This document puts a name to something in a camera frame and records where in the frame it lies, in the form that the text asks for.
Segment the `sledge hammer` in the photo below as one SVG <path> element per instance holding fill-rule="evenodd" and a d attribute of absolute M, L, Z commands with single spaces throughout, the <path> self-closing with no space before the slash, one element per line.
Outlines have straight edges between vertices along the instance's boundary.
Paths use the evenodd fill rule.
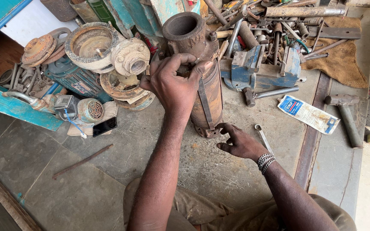
<path fill-rule="evenodd" d="M 327 105 L 338 106 L 353 148 L 363 148 L 363 141 L 358 134 L 351 110 L 349 110 L 349 105 L 357 104 L 358 102 L 359 97 L 357 95 L 328 95 L 325 98 Z"/>

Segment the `khaki pants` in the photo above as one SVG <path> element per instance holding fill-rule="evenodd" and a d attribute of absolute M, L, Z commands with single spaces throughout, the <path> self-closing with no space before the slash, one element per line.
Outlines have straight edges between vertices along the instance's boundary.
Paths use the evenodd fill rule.
<path fill-rule="evenodd" d="M 139 186 L 137 178 L 125 189 L 124 193 L 124 226 L 128 223 Z M 310 194 L 315 202 L 329 215 L 341 231 L 356 231 L 353 219 L 342 208 L 327 199 Z M 168 231 L 195 231 L 192 225 L 201 224 L 202 231 L 279 231 L 285 224 L 279 214 L 276 202 L 272 199 L 238 212 L 221 202 L 203 197 L 187 189 L 176 187 L 168 218 Z"/>

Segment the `metal strap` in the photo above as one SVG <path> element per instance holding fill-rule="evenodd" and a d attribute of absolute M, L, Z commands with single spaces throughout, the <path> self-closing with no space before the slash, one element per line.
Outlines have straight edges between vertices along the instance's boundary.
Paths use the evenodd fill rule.
<path fill-rule="evenodd" d="M 208 98 L 206 97 L 205 93 L 205 86 L 203 85 L 202 77 L 199 79 L 199 88 L 198 88 L 199 97 L 201 98 L 201 103 L 203 107 L 203 111 L 205 112 L 206 120 L 209 124 L 209 129 L 213 130 L 215 126 L 213 125 L 212 116 L 209 110 Z"/>

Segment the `wrench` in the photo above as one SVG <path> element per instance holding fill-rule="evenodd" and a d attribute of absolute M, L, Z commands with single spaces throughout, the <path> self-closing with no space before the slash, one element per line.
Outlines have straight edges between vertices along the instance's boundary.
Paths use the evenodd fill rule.
<path fill-rule="evenodd" d="M 263 141 L 264 141 L 264 143 L 265 143 L 265 147 L 266 147 L 266 149 L 267 149 L 270 153 L 272 153 L 272 154 L 273 154 L 273 152 L 272 152 L 272 150 L 270 149 L 270 146 L 269 146 L 269 144 L 268 144 L 268 141 L 266 140 L 265 134 L 264 134 L 264 132 L 262 131 L 262 126 L 261 126 L 261 125 L 259 125 L 259 124 L 256 124 L 256 125 L 255 125 L 255 129 L 256 129 L 257 131 L 259 131 L 259 132 L 260 132 L 261 138 L 262 138 L 262 140 L 263 140 Z"/>

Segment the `black phone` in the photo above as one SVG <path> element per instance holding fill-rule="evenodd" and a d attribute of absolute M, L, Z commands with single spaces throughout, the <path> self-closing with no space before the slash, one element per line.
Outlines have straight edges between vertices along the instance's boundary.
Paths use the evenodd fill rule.
<path fill-rule="evenodd" d="M 92 129 L 92 131 L 93 131 L 92 136 L 97 137 L 100 134 L 104 134 L 107 131 L 110 131 L 110 130 L 116 128 L 116 127 L 118 127 L 118 125 L 116 124 L 116 117 L 112 117 L 107 121 L 104 121 L 100 124 L 94 125 L 94 127 Z"/>

